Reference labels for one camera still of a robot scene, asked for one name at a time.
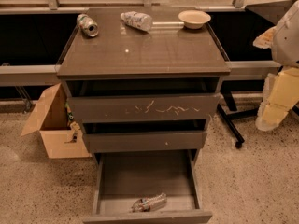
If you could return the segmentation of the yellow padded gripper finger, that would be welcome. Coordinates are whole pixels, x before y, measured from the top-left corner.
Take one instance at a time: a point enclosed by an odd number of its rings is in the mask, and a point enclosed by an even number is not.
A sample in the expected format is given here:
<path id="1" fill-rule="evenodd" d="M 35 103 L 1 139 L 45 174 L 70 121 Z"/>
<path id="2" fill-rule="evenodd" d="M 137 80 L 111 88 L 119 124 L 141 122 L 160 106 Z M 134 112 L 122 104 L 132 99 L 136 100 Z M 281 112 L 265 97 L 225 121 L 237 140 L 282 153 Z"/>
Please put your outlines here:
<path id="1" fill-rule="evenodd" d="M 272 47 L 274 32 L 276 27 L 267 29 L 253 41 L 253 46 L 260 49 L 270 49 Z"/>
<path id="2" fill-rule="evenodd" d="M 299 69 L 283 68 L 269 74 L 263 85 L 263 100 L 255 121 L 260 131 L 276 129 L 289 111 L 299 103 Z"/>

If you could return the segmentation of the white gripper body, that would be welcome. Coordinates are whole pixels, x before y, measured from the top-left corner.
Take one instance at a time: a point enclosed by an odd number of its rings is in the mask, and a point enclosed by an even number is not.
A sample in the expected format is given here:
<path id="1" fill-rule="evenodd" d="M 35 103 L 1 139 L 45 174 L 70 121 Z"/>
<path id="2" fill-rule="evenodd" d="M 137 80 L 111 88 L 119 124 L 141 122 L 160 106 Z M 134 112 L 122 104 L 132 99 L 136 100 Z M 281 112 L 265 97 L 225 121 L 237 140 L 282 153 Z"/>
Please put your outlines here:
<path id="1" fill-rule="evenodd" d="M 299 67 L 299 1 L 277 23 L 271 50 L 277 63 Z"/>

